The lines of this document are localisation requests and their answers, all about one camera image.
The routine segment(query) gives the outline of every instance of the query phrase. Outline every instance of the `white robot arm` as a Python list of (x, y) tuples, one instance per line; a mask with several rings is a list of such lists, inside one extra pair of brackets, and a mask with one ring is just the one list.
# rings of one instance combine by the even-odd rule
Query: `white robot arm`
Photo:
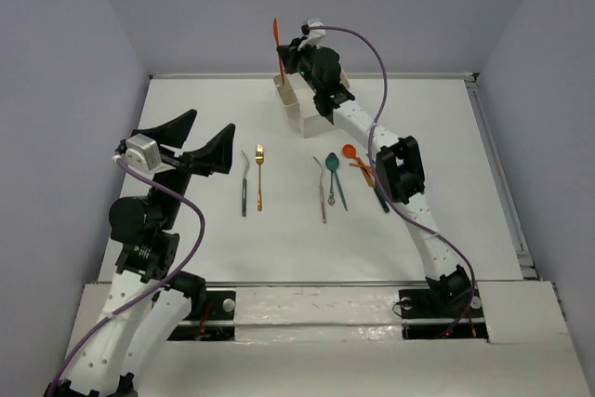
[(48, 386), (46, 397), (135, 397), (135, 387), (176, 326), (191, 312), (200, 315), (205, 310), (203, 278), (180, 267), (168, 274), (179, 236), (167, 231), (192, 175), (230, 172), (235, 126), (226, 126), (203, 148), (176, 157), (162, 145), (181, 148), (195, 116), (192, 110), (162, 126), (135, 130), (116, 150), (116, 158), (154, 174), (152, 187), (146, 196), (113, 203), (111, 238), (123, 248), (112, 287), (97, 330), (82, 340), (61, 381)]
[[(362, 146), (367, 147), (373, 120), (372, 117), (362, 109), (357, 100), (342, 103), (337, 109), (333, 110), (333, 117), (335, 126), (340, 127), (356, 139)], [(376, 159), (381, 148), (390, 148), (399, 144), (399, 137), (385, 127), (377, 126), (372, 143), (373, 153), (370, 155), (372, 159)], [(409, 203), (407, 205), (399, 202), (396, 205), (407, 217), (438, 232), (438, 227), (431, 215), (424, 194), (417, 193), (412, 195), (409, 198)], [(431, 237), (431, 235), (427, 235), (413, 225), (407, 224), (407, 229), (409, 230), (409, 233), (416, 244), (417, 251), (421, 256), (424, 272), (427, 278), (434, 281), (440, 281), (441, 277), (447, 277), (456, 271), (458, 265), (457, 259), (444, 242), (435, 237)]]
[(325, 34), (321, 27), (319, 20), (309, 20), (302, 26), (303, 36), (277, 47), (287, 79), (291, 82), (292, 76), (303, 78), (311, 88), (318, 113), (365, 148), (374, 128), (368, 155), (375, 161), (387, 198), (403, 216), (420, 225), (406, 223), (423, 263), (431, 300), (442, 315), (460, 313), (470, 301), (473, 286), (452, 249), (441, 237), (434, 237), (438, 227), (424, 195), (425, 174), (417, 141), (413, 137), (400, 138), (383, 126), (374, 127), (372, 117), (341, 84), (338, 53), (317, 46)]

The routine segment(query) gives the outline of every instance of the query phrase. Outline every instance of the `red wire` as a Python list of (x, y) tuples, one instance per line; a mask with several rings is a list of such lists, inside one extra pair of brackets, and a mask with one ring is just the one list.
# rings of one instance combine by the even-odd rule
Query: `red wire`
[(208, 316), (211, 313), (211, 309), (213, 309), (213, 304), (209, 302), (206, 304), (205, 314), (201, 317), (200, 322), (198, 323), (198, 335), (202, 335), (205, 331), (204, 325), (206, 320), (208, 320)]
[(473, 334), (474, 338), (477, 338), (477, 332), (475, 332), (475, 326), (473, 325), (473, 320), (471, 319), (470, 311), (467, 311), (467, 317), (469, 318), (469, 325), (471, 326), (471, 334)]

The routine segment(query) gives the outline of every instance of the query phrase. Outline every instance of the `orange utensil head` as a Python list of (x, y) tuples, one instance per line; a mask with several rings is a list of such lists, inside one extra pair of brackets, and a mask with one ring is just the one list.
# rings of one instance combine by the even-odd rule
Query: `orange utensil head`
[(357, 158), (357, 150), (352, 145), (346, 144), (343, 146), (343, 155), (345, 155), (347, 158), (355, 159)]
[(350, 166), (359, 167), (360, 169), (366, 171), (368, 174), (373, 174), (372, 168), (368, 165), (363, 164), (363, 163), (350, 163)]
[(277, 18), (272, 22), (272, 35), (275, 36), (275, 44), (279, 46), (279, 24)]

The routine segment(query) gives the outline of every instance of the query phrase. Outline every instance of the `utensil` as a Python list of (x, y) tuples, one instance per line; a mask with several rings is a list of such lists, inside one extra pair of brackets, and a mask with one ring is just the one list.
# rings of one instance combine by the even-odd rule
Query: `utensil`
[(264, 163), (264, 147), (261, 144), (257, 144), (257, 155), (256, 161), (258, 165), (258, 199), (257, 208), (258, 211), (262, 211), (262, 164)]
[(368, 165), (360, 165), (359, 163), (350, 163), (350, 166), (360, 167), (361, 169), (365, 169), (368, 174), (372, 175), (372, 168)]
[(316, 161), (316, 163), (320, 167), (320, 178), (318, 180), (318, 192), (320, 195), (320, 208), (321, 208), (321, 211), (323, 212), (323, 223), (326, 223), (326, 208), (324, 207), (324, 186), (323, 186), (324, 168), (323, 168), (323, 164), (320, 163), (316, 157), (312, 156), (312, 158)]
[(360, 157), (357, 156), (357, 150), (350, 144), (346, 144), (343, 146), (343, 155), (351, 160), (357, 161), (357, 165), (361, 170), (362, 174), (364, 174), (365, 181), (367, 182), (368, 186), (374, 188), (374, 178), (368, 173), (365, 163), (362, 161)]
[(246, 201), (246, 193), (248, 189), (248, 180), (246, 179), (248, 175), (248, 169), (250, 169), (250, 162), (248, 161), (248, 156), (242, 151), (242, 155), (245, 159), (245, 166), (244, 166), (244, 177), (242, 178), (242, 216), (245, 217), (245, 201)]
[[(275, 44), (279, 46), (279, 23), (277, 22), (277, 18), (274, 19), (272, 22), (272, 34), (275, 36)], [(281, 84), (285, 85), (285, 73), (283, 70), (283, 62), (281, 61), (281, 55), (278, 56), (279, 58), (279, 73), (281, 74)]]
[(347, 211), (347, 202), (345, 201), (345, 195), (343, 194), (343, 188), (341, 188), (341, 182), (338, 179), (338, 167), (340, 165), (340, 162), (338, 160), (337, 155), (334, 152), (331, 152), (328, 154), (328, 156), (326, 157), (326, 160), (324, 161), (324, 164), (326, 165), (326, 167), (328, 168), (329, 171), (331, 171), (331, 194), (332, 194), (332, 199), (333, 199), (333, 203), (335, 202), (335, 195), (333, 192), (333, 176), (335, 177), (335, 180), (337, 181), (337, 188), (338, 188), (338, 194), (341, 196), (341, 202), (343, 202), (343, 207), (345, 208), (345, 211)]
[(376, 188), (374, 189), (374, 194), (376, 195), (376, 197), (378, 198), (378, 201), (380, 202), (380, 206), (382, 206), (382, 209), (384, 209), (385, 213), (389, 213), (390, 212), (390, 208), (387, 205), (387, 201), (384, 200), (384, 197), (382, 197), (382, 194), (380, 193), (379, 190), (377, 190)]
[(380, 192), (376, 189), (376, 184), (375, 184), (376, 182), (375, 182), (374, 178), (371, 176), (370, 172), (368, 172), (368, 168), (370, 171), (372, 170), (372, 168), (370, 166), (366, 165), (362, 161), (362, 159), (357, 156), (357, 150), (350, 144), (346, 144), (345, 146), (343, 146), (343, 155), (345, 155), (347, 158), (357, 161), (357, 164), (350, 163), (350, 166), (357, 166), (361, 169), (366, 183), (368, 184), (368, 186), (370, 188), (372, 188), (374, 190), (374, 194), (376, 195), (378, 201), (380, 202), (380, 206), (382, 206), (382, 209), (384, 210), (385, 213), (389, 213), (390, 208), (387, 205), (386, 200), (384, 200), (384, 197), (382, 197), (382, 194), (380, 194)]
[(326, 157), (326, 160), (324, 160), (324, 164), (326, 165), (328, 170), (331, 171), (331, 189), (328, 192), (328, 204), (332, 206), (335, 204), (335, 189), (333, 188), (333, 179), (335, 178), (334, 169), (337, 169), (337, 164), (334, 160), (329, 159), (329, 157), (330, 154), (328, 155), (328, 157)]

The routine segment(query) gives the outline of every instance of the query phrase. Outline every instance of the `fork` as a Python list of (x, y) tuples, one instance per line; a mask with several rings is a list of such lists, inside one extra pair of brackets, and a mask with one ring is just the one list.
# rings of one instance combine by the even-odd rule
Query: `fork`
[(256, 161), (257, 161), (257, 165), (258, 165), (258, 199), (257, 199), (257, 204), (258, 204), (258, 211), (262, 211), (262, 184), (261, 184), (262, 173), (261, 173), (261, 168), (262, 168), (262, 164), (264, 163), (264, 147), (261, 144), (257, 144)]

